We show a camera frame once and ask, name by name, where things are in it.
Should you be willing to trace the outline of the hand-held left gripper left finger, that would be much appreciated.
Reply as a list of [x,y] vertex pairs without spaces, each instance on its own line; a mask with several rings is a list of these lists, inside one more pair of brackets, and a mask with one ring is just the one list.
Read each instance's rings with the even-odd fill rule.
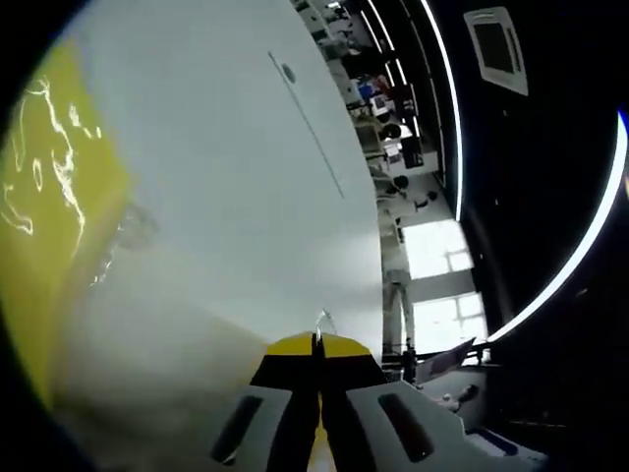
[[269,345],[213,434],[212,471],[306,471],[319,423],[317,335]]

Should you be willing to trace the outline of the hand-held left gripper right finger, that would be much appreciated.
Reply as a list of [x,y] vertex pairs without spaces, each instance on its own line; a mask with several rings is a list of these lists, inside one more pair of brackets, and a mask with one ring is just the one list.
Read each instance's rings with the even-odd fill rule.
[[339,471],[489,471],[461,419],[405,382],[389,383],[370,350],[321,336],[322,420]]

